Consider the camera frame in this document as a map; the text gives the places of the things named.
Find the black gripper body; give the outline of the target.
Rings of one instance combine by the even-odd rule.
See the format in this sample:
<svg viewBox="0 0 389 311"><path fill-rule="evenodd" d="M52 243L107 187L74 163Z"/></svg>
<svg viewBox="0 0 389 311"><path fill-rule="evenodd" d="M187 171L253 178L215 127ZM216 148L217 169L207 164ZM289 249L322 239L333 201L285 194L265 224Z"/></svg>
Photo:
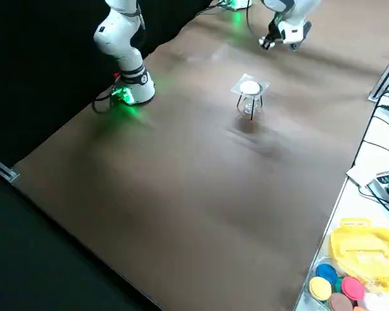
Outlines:
<svg viewBox="0 0 389 311"><path fill-rule="evenodd" d="M283 38L281 36L281 33L277 27L277 25L273 22L271 22L269 25L268 25L268 33L267 33L267 38L271 41L271 42L276 42L276 41L282 41Z"/></svg>

